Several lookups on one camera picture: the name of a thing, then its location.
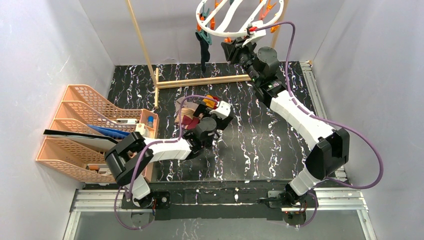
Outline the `mustard yellow sock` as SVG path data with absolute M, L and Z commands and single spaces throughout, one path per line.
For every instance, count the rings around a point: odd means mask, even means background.
M 220 99 L 216 96 L 207 94 L 202 100 L 208 108 L 216 109 Z

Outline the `grey sock brown stripes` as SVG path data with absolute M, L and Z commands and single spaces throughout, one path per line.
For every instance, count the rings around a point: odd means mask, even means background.
M 176 114 L 178 114 L 180 112 L 181 107 L 188 108 L 188 109 L 191 109 L 193 111 L 195 111 L 197 109 L 197 107 L 198 107 L 197 103 L 191 102 L 188 99 L 186 99 L 183 102 L 184 99 L 185 99 L 185 96 L 182 96 L 175 101 L 175 113 Z

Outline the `beige purple striped sock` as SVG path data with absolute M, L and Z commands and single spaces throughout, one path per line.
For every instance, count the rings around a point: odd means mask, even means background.
M 194 113 L 195 110 L 188 107 L 177 109 L 174 123 L 178 126 L 181 125 L 185 130 L 194 129 L 200 123 L 200 119 L 194 116 Z

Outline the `black sock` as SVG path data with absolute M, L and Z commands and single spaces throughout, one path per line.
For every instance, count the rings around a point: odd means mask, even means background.
M 195 33 L 196 39 L 200 45 L 200 67 L 202 73 L 206 72 L 206 63 L 210 61 L 209 43 L 200 36 L 198 32 Z

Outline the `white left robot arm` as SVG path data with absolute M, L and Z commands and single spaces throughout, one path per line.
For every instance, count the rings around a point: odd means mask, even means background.
M 151 189 L 142 175 L 149 163 L 167 160 L 191 160 L 210 149 L 213 142 L 234 118 L 232 106 L 220 101 L 215 109 L 200 104 L 195 111 L 202 117 L 199 123 L 187 130 L 181 138 L 154 139 L 132 132 L 108 150 L 104 160 L 115 182 L 130 192 L 137 207 L 153 204 Z

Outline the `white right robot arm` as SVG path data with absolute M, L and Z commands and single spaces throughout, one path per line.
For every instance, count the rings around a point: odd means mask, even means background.
M 283 205 L 301 202 L 316 185 L 348 162 L 349 133 L 318 120 L 289 91 L 275 49 L 261 47 L 255 50 L 256 44 L 241 37 L 222 42 L 221 47 L 226 61 L 240 64 L 253 81 L 256 98 L 284 118 L 306 141 L 310 154 L 304 168 L 278 197 L 268 199 Z

